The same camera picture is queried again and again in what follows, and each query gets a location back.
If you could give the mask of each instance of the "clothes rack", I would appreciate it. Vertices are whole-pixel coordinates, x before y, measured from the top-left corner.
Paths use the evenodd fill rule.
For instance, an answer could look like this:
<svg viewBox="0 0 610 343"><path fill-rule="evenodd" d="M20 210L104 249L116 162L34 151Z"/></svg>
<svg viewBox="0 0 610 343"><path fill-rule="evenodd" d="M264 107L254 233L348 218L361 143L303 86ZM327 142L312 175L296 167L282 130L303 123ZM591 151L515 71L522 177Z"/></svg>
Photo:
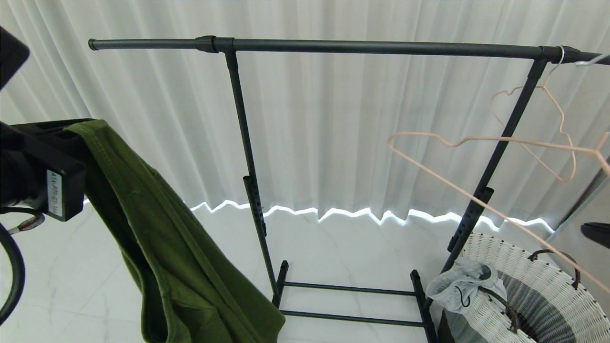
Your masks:
<svg viewBox="0 0 610 343"><path fill-rule="evenodd" d="M362 287L335 286L328 284L297 283L286 281L289 268L287 261L283 261L278 278L275 278L271 257L267 247L267 227L263 218L260 194L254 167L254 156L246 120L246 110L242 95L242 86L239 78L237 63L237 51L268 51L268 52L324 52L344 54L399 54L399 55L435 55L435 56L473 56L473 57L503 57L515 59L531 59L533 63L529 69L528 77L512 110L511 116L502 132L503 137L511 137L523 115L529 99L548 63L562 64L579 61L589 61L600 54L593 52L582 52L569 46L517 46L517 45L493 45L493 44L470 44L470 43L423 43L423 42L371 42L371 41L335 41L335 40L266 40L266 39L239 39L231 37L216 37L207 35L194 39L121 39L121 40L89 40L92 50L103 49L196 49L209 53L222 52L225 55L237 118L242 134L243 148L246 155L248 175L244 176L243 182L248 194L248 201L252 210L254 225L259 238L267 275L273 291L273 304L280 308L282 293L285 287L305 287L317 289L330 289L335 291L369 292L377 294L403 295L415 297L419 307L421 322L410 322L403 320L389 320L368 317L338 316L335 314L312 313L300 311L281 310L287 316L313 317L321 319L349 320L353 322L380 323L391 325L405 325L410 327L421 327L425 330L429 343L438 342L434 324L430 316L430 305L432 300L424 293L420 276L417 270L411 272L411 281L414 291L395 291L387 289L372 289ZM597 62L598 64L610 65L610 57ZM488 187L491 177L498 167L498 163L508 142L498 142L493 154L483 172L483 175L475 189L474 197L487 203L489 202L493 189ZM458 228L450 240L447 250L450 255L442 269L446 271L453 266L462 251L475 224L483 213L483 207L471 201L462 216Z"/></svg>

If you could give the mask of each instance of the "brown basket handle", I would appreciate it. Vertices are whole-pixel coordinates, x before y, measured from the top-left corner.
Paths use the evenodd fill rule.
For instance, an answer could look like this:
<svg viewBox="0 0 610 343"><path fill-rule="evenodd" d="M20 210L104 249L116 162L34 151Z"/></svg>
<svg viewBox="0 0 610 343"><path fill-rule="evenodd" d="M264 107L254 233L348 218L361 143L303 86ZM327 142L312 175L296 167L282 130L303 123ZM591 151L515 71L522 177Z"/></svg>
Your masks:
<svg viewBox="0 0 610 343"><path fill-rule="evenodd" d="M491 291L487 288L479 287L479 291L491 295L492 297L496 298L496 300L498 300L502 305L504 305L504 307L506 307L506 315L511 320L511 327L509 330L511 330L513 333L517 333L518 330L521 330L521 324L519 323L519 317L517 316L517 312L510 306L508 302L506 302L506 300L502 299L501 296L497 295L494 291Z"/></svg>
<svg viewBox="0 0 610 343"><path fill-rule="evenodd" d="M553 251L551 251L549 249L542 249L542 250L534 251L534 253L532 255L530 255L530 257L528 257L528 259L530 261L535 261L538 259L538 255L545 254L545 253L552 253L552 252ZM560 253L562 253L565 257L569 258L570 261L576 263L576 261L570 255L564 253L563 251L560 251ZM578 269L574 269L574 282L572 283L572 287L574 287L574 289L578 289L579 283L580 283L580 272L578 271Z"/></svg>

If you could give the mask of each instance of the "marble floor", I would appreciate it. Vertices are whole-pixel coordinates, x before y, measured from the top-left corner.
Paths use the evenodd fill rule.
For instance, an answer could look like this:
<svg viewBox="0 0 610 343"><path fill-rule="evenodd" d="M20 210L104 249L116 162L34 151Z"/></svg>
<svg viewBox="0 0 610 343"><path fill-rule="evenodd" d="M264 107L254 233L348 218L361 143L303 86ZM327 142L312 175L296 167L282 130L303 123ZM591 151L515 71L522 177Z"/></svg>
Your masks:
<svg viewBox="0 0 610 343"><path fill-rule="evenodd" d="M225 206L195 215L231 262L270 298L271 289L249 209ZM23 217L2 216L12 227ZM268 246L276 273L290 263L294 282L376 287L411 291L411 270L425 285L440 271L457 223L410 215L406 222L381 224L367 215L293 215L274 211L266 217ZM538 246L513 228L499 231L479 222L477 231L535 250ZM22 301L0 330L11 343L138 343L141 296L112 236L90 205L68 223L48 219L35 230L14 236L27 265ZM10 266L2 256L4 301ZM282 309L419 321L414 298L287 287ZM437 322L440 311L433 307ZM420 328L287 317L279 342L425 342Z"/></svg>

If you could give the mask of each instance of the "woven basket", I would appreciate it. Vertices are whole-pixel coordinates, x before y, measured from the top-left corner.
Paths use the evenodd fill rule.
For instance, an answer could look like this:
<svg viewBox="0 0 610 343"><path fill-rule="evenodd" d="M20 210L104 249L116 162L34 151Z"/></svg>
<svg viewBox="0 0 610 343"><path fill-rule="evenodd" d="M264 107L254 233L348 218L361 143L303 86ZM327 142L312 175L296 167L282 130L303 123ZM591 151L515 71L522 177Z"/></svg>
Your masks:
<svg viewBox="0 0 610 343"><path fill-rule="evenodd" d="M444 312L456 342L609 343L610 322L591 294L572 277L519 247L485 234L470 235L463 256L493 265L508 303L530 325L507 330L511 320L479 292L466 315Z"/></svg>

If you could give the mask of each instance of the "green cloth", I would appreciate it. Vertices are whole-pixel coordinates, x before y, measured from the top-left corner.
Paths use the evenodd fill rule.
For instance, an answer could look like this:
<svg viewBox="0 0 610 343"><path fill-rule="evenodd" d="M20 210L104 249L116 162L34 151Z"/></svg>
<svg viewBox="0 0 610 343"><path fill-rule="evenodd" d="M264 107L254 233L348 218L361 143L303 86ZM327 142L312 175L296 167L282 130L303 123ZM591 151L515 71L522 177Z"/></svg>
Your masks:
<svg viewBox="0 0 610 343"><path fill-rule="evenodd" d="M283 315L223 255L159 173L103 120L67 128L90 156L85 193L142 292L147 342L276 342Z"/></svg>

